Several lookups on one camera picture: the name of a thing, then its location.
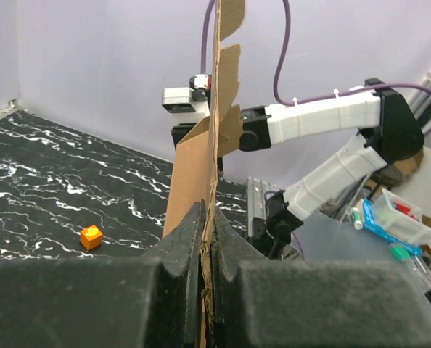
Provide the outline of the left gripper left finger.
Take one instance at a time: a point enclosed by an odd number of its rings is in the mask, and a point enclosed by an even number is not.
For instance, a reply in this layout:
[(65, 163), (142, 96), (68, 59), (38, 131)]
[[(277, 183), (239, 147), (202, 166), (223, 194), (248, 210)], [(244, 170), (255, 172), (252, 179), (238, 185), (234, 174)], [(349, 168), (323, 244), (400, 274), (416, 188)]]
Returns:
[(198, 347), (205, 205), (138, 257), (0, 262), (0, 347)]

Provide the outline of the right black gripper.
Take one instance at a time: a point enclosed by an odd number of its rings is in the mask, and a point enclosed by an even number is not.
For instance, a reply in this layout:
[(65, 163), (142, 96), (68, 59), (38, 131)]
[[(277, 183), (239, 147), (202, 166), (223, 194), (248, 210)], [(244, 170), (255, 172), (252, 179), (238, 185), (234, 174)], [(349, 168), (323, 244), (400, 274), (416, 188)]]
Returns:
[(173, 139), (174, 149), (176, 149), (178, 143), (193, 129), (195, 125), (195, 123), (181, 123), (172, 127), (171, 136)]

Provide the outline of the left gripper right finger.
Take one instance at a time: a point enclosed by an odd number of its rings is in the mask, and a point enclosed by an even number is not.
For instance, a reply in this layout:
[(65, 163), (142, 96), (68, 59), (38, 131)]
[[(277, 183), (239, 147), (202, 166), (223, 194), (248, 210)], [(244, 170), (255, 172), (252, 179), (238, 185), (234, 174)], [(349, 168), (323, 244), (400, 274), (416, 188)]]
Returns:
[(395, 265), (274, 261), (214, 222), (219, 347), (431, 347), (427, 300)]

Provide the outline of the cardboard box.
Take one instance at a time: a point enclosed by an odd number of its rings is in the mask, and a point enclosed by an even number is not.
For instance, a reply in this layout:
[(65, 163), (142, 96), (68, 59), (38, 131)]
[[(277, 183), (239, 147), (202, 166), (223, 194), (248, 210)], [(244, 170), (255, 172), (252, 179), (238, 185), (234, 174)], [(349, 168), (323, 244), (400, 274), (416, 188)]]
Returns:
[(242, 134), (240, 108), (234, 104), (239, 89), (240, 46), (223, 46), (224, 39), (242, 24), (244, 1), (217, 1), (213, 31), (210, 112), (177, 144), (163, 234), (172, 233), (195, 202), (205, 203), (202, 234), (196, 255), (196, 317), (192, 338), (199, 347), (204, 332), (213, 331), (211, 241), (214, 231), (218, 158), (235, 151)]

